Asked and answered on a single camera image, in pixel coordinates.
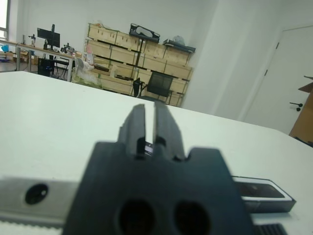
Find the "window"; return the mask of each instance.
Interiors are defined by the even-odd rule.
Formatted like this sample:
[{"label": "window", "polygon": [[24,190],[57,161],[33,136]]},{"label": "window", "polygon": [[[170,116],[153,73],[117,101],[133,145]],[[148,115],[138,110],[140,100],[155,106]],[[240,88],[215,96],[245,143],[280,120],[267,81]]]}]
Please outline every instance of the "window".
[{"label": "window", "polygon": [[7,39],[10,0],[0,0],[0,39]]}]

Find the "table surface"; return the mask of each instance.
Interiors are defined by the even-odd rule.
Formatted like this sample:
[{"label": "table surface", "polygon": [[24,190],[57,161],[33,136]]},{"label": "table surface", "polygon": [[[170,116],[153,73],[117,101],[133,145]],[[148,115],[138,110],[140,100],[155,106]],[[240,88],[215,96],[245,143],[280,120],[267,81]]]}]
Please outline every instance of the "table surface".
[{"label": "table surface", "polygon": [[[132,107],[144,103],[152,142],[154,104],[27,72],[0,73],[0,174],[79,181],[96,141],[116,141]],[[290,235],[313,232],[313,148],[265,127],[169,106],[187,154],[218,148],[236,176],[271,179],[297,203],[290,213],[254,215],[284,225]],[[0,222],[2,234],[55,235]]]}]

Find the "door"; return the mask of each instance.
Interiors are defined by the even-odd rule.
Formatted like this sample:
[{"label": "door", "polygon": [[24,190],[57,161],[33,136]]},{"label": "door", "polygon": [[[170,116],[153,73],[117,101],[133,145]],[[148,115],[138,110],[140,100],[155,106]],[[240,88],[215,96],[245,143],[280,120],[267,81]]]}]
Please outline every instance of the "door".
[{"label": "door", "polygon": [[299,91],[313,76],[313,26],[284,31],[268,72],[248,111],[245,122],[273,128],[289,135],[308,93]]}]

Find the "door handle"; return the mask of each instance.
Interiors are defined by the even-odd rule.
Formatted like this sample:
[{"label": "door handle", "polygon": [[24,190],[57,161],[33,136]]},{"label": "door handle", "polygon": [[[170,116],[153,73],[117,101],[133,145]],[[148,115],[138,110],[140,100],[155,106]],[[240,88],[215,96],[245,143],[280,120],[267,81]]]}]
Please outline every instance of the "door handle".
[{"label": "door handle", "polygon": [[299,106],[299,108],[301,108],[301,107],[303,106],[303,104],[301,104],[301,103],[297,104],[297,103],[291,103],[291,102],[289,102],[289,104],[295,104],[295,105],[298,105],[298,106]]},{"label": "door handle", "polygon": [[289,104],[295,104],[295,105],[298,105],[299,107],[298,107],[298,108],[296,108],[296,110],[297,110],[298,112],[300,112],[300,111],[301,111],[301,107],[303,107],[303,104],[301,104],[301,103],[297,104],[297,103],[292,103],[292,102],[289,102]]}]

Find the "computer monitor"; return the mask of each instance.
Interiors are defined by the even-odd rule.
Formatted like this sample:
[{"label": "computer monitor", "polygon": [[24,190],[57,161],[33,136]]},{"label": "computer monitor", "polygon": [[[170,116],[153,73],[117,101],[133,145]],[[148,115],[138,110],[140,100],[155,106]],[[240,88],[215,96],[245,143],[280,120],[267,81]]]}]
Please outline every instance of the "computer monitor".
[{"label": "computer monitor", "polygon": [[[48,44],[51,45],[52,43],[52,37],[48,40]],[[54,33],[53,37],[53,46],[60,48],[60,34],[59,33]]]},{"label": "computer monitor", "polygon": [[60,48],[60,34],[53,33],[42,28],[37,28],[37,37],[47,39],[48,44]]}]

